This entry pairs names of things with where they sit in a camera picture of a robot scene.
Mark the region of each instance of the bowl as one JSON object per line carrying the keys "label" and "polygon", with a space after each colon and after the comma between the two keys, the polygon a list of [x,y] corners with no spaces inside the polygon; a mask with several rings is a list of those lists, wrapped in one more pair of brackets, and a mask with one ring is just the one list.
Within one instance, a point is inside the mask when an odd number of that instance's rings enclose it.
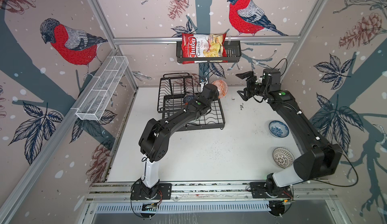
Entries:
{"label": "bowl", "polygon": [[224,97],[227,94],[228,91],[228,85],[223,80],[215,80],[212,82],[213,85],[215,85],[218,88],[219,91],[219,99]]}
{"label": "bowl", "polygon": [[283,169],[290,167],[294,162],[293,154],[288,149],[284,148],[274,149],[273,159],[274,162]]}
{"label": "bowl", "polygon": [[270,130],[271,134],[279,138],[284,138],[289,135],[288,126],[279,120],[274,120],[270,122],[268,125],[268,129]]}

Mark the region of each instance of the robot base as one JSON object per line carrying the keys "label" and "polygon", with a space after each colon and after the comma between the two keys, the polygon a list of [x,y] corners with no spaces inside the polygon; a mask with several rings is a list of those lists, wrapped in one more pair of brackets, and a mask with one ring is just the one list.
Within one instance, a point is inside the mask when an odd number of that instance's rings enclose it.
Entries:
{"label": "robot base", "polygon": [[163,200],[170,200],[171,199],[171,190],[172,190],[172,184],[168,183],[158,183],[154,185],[152,188],[146,187],[143,182],[140,184],[135,184],[133,186],[133,192],[130,195],[130,198],[132,200],[160,200],[160,194],[158,191],[161,191],[162,193],[162,199]]}

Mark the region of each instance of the orange patterned bowl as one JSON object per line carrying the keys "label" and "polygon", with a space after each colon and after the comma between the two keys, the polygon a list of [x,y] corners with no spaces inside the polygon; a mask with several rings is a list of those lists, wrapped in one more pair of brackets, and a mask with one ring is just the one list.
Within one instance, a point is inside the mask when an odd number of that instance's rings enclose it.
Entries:
{"label": "orange patterned bowl", "polygon": [[219,99],[224,97],[227,94],[228,85],[223,80],[216,80],[212,82],[218,88],[219,91]]}

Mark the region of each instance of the black dish rack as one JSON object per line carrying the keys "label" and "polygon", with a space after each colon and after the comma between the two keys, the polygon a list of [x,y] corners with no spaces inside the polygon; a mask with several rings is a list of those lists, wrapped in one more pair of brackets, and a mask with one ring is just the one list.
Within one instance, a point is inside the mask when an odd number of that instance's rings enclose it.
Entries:
{"label": "black dish rack", "polygon": [[[160,79],[157,111],[162,113],[162,118],[167,118],[183,109],[183,98],[188,93],[195,93],[192,76],[185,73],[164,74]],[[225,127],[225,115],[223,114],[220,99],[211,103],[211,111],[182,126],[178,131],[199,129],[213,129]]]}
{"label": "black dish rack", "polygon": [[226,41],[223,43],[223,47],[226,50],[227,57],[183,57],[183,50],[181,49],[182,42],[176,42],[176,58],[177,62],[183,63],[184,61],[227,61],[227,62],[239,62],[242,51],[240,41]]}

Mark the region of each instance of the blue patterned bowl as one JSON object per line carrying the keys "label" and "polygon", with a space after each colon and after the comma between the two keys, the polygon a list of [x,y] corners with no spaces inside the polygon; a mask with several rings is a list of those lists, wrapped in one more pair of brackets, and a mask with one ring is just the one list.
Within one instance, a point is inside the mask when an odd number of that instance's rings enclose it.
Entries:
{"label": "blue patterned bowl", "polygon": [[271,134],[276,137],[283,138],[289,135],[288,126],[279,120],[274,120],[270,122],[268,125],[268,129],[270,130]]}

